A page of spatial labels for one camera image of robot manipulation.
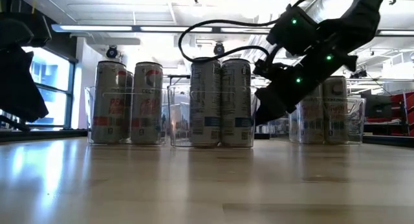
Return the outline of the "red storage shelving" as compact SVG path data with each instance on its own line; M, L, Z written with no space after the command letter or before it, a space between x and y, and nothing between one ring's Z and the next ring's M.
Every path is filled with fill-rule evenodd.
M401 91L391 95L391 124L387 134L399 137L414 137L414 91Z

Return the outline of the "small black ceiling spotlights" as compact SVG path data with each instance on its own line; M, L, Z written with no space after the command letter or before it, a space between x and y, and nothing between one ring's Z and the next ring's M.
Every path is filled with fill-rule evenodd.
M360 79L360 78L366 78L368 77L368 73L365 69L360 69L359 71L356 71L355 73L352 73L350 75L350 79Z

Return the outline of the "dark framed window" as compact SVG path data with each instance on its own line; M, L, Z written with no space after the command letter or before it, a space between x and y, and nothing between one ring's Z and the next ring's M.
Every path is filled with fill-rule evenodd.
M31 123L40 128L67 128L71 124L74 64L48 50L25 47L34 54L30 74L49 113Z

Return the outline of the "black monitor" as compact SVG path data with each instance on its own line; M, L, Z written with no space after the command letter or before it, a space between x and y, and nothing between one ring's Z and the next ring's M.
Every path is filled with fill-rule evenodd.
M390 96L362 94L365 99L365 116L367 118L391 118L392 102Z

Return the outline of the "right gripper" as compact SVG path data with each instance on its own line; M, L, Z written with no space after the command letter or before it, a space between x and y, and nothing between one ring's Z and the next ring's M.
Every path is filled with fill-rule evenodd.
M295 65L271 63L269 59L257 61L254 74L270 80L270 84L255 92L260 102L255 113L256 125L293 113L297 103L340 67L356 71L357 59L338 49L320 48L310 51Z

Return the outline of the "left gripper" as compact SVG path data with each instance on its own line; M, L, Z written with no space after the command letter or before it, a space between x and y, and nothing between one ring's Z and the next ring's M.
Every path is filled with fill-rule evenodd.
M51 39L44 16L0 13L0 109L27 122L48 115L30 73L34 53L25 52L21 47L44 47Z

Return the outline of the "silver ventilation duct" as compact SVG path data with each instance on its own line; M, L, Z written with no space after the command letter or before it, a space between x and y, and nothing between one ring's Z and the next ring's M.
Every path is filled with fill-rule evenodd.
M300 7L319 23L325 19L341 17L352 2L353 0L307 0Z

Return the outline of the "clear plastic bin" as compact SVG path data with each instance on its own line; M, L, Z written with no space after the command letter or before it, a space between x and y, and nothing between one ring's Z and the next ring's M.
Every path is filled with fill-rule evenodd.
M251 88L251 119L252 119L252 138L251 148L254 145L254 130L256 127L255 113L257 107L257 98L253 94L254 88ZM196 147L190 142L190 85L172 85L168 88L169 104L169 126L171 145L183 148L232 148L224 147L220 142L216 147Z
M92 119L93 119L93 111L94 111L94 87L86 87L85 88L85 110L86 110L86 120L87 120L87 131L88 131L88 142L91 144L132 144L138 146L153 146L153 145L161 145L165 143L166 132L168 128L168 102L167 98L167 91L162 89L162 118L161 118L161 136L160 141L157 144L135 144L131 141L131 132L130 137L128 139L124 138L124 124L123 124L123 137L119 142L113 143L94 143L91 140L91 127L92 127Z
M306 144L306 143L301 143L299 141L299 126L298 126L299 107L298 107L298 104L296 105L296 110L289 115L289 139L292 142ZM347 124L348 141L344 144L362 143L362 138L364 134L364 124L365 124L365 99L347 98L347 117L346 117L345 123ZM324 131L324 141L320 144L339 145L339 144L327 143L325 141L325 131Z

